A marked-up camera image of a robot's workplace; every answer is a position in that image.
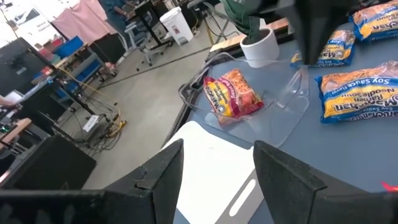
ramen noodle package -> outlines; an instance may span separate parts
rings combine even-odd
[[[398,116],[398,62],[316,78],[322,123]]]
[[[336,30],[328,40],[318,62],[311,67],[337,67],[351,65],[354,55],[355,36],[350,30]],[[302,64],[300,53],[296,53],[290,65],[298,67]]]
[[[251,114],[264,106],[238,69],[234,69],[218,79],[205,77],[204,91],[220,124]]]
[[[374,41],[398,37],[398,0],[355,12],[354,34],[359,40]]]

pink curtain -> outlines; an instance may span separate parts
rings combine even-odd
[[[52,23],[67,38],[75,36],[91,44],[116,31],[107,23],[106,14],[97,0],[81,0],[73,9],[64,10]]]

gray table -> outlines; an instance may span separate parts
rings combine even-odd
[[[287,58],[297,50],[295,41],[280,45],[280,57]],[[368,120],[321,124],[321,101],[314,80],[319,75],[336,72],[351,72],[372,68],[388,60],[398,60],[398,39],[373,44],[356,44],[353,63],[348,67],[310,68],[310,106],[286,142],[279,148],[291,156],[323,171],[337,179],[368,192],[384,191],[381,182],[398,185],[396,164],[398,147],[395,143],[398,118],[371,118]],[[231,63],[213,67],[213,74],[221,76],[232,70]],[[197,104],[208,103],[200,95]],[[188,121],[196,121],[209,133],[241,147],[249,148],[253,142],[243,141],[220,130],[209,127],[204,119],[190,113]],[[188,223],[178,211],[175,223]],[[267,204],[262,202],[250,223],[273,223]]]

white flower pot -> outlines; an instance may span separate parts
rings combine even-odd
[[[254,44],[250,44],[248,37],[241,40],[242,51],[252,68],[264,67],[279,57],[279,46],[274,31],[264,28],[260,33],[263,38]]]

concrete floor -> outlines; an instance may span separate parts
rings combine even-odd
[[[219,4],[216,8],[222,11],[222,5]],[[219,34],[220,30],[216,24],[210,18],[207,20],[213,31]],[[219,17],[216,17],[216,20],[221,27],[226,24],[226,21]],[[189,43],[183,46],[174,44],[165,49],[164,55],[154,60],[152,68],[211,47],[204,23],[199,31]],[[232,31],[236,31],[234,26],[227,24],[224,33],[228,35]],[[140,71],[150,68],[146,63],[141,63],[143,56],[139,51],[134,51],[120,64],[119,75],[108,83],[121,81],[102,88],[101,91],[117,100],[122,118],[128,121],[128,124],[112,150],[94,156],[98,163],[87,180],[85,189],[102,189],[159,152],[183,105],[177,90],[202,68],[208,52],[207,49],[135,76],[137,67]],[[94,97],[105,103],[114,103],[114,100],[111,101],[99,94],[94,94]],[[88,113],[79,110],[76,115],[82,123]],[[75,134],[79,134],[80,131],[76,130],[79,128],[73,117],[64,128],[74,128],[75,132],[78,132]]]

